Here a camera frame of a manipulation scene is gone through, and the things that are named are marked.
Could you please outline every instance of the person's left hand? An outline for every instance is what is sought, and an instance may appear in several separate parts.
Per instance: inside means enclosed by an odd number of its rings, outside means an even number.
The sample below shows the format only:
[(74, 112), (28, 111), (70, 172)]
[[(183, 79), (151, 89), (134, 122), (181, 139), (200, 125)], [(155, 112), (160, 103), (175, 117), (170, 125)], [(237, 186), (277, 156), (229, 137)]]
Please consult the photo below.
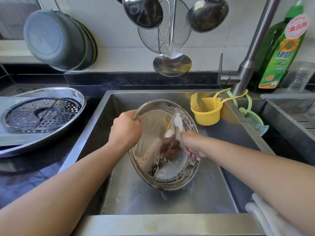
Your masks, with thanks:
[(136, 110), (131, 110), (120, 114), (114, 119), (108, 143), (122, 146), (125, 151), (129, 151), (140, 140), (142, 135), (141, 116), (134, 119)]

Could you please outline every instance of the kitchen sink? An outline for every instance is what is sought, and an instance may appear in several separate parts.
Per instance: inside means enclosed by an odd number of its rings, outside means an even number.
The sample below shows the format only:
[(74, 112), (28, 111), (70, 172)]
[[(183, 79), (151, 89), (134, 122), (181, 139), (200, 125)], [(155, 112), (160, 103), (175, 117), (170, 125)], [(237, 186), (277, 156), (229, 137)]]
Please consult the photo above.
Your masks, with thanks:
[[(200, 92), (202, 98), (212, 97), (218, 91), (107, 91), (60, 171), (106, 144), (113, 120), (120, 113), (162, 98), (176, 102), (194, 117), (190, 109), (191, 95)], [(240, 105), (245, 105), (245, 101), (241, 99)], [(254, 106), (259, 108), (263, 103), (259, 100)], [(205, 136), (273, 154), (231, 101), (223, 104), (217, 124), (197, 125), (197, 128)], [(259, 224), (245, 211), (252, 193), (210, 159), (201, 160), (194, 179), (183, 189), (160, 191), (140, 178), (127, 153), (90, 202), (76, 234), (263, 235)], [(195, 224), (200, 224), (199, 228), (191, 227)]]

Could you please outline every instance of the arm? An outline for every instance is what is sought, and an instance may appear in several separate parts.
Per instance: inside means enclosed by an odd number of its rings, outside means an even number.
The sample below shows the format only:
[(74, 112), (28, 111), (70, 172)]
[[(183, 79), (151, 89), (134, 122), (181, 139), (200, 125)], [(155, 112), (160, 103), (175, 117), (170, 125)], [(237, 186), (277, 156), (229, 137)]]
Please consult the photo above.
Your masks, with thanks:
[(284, 218), (315, 235), (315, 167), (202, 136), (181, 132), (185, 151), (209, 156), (263, 197)]
[(3, 236), (68, 236), (119, 160), (139, 141), (135, 111), (114, 120), (108, 143), (0, 210)]

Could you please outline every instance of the sunflower logo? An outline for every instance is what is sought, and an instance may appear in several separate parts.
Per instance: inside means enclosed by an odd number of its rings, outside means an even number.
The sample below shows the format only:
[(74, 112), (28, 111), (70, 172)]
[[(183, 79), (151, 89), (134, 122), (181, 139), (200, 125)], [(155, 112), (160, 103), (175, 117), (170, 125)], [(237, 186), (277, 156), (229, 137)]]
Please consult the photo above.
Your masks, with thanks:
[(281, 44), (279, 51), (289, 52), (295, 51), (299, 47), (300, 39), (284, 39)]

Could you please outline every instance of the yellow measuring cup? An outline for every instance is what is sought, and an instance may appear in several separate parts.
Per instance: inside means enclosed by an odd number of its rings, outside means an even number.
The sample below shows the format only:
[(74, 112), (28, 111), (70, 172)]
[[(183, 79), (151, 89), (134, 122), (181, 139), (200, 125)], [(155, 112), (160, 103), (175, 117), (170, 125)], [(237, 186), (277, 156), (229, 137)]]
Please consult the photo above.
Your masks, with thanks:
[(191, 96), (190, 107), (191, 107), (192, 112), (195, 114), (196, 122), (203, 126), (211, 126), (211, 125), (216, 124), (220, 120), (220, 110), (224, 102), (231, 99), (242, 97), (248, 93), (248, 90), (246, 90), (245, 93), (240, 96), (234, 96), (232, 98), (226, 98), (223, 100), (221, 98), (218, 98), (218, 95), (220, 93), (224, 91), (228, 91), (230, 89), (231, 88), (228, 88), (220, 92), (217, 92), (212, 98), (202, 98), (201, 100), (205, 103), (207, 107), (207, 112), (205, 113), (200, 112), (200, 108), (198, 106), (197, 101), (194, 101), (194, 99), (196, 99), (194, 95), (197, 93), (194, 93)]

